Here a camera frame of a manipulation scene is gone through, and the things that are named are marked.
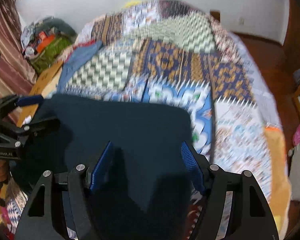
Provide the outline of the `person's left hand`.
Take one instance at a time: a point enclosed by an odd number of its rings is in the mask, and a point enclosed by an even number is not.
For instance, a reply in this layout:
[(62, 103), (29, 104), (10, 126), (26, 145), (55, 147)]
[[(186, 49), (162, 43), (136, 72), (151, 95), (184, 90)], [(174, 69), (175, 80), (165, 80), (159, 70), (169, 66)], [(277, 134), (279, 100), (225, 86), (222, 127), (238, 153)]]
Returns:
[(9, 163), (5, 160), (0, 160), (0, 183), (3, 183), (8, 179), (9, 172)]

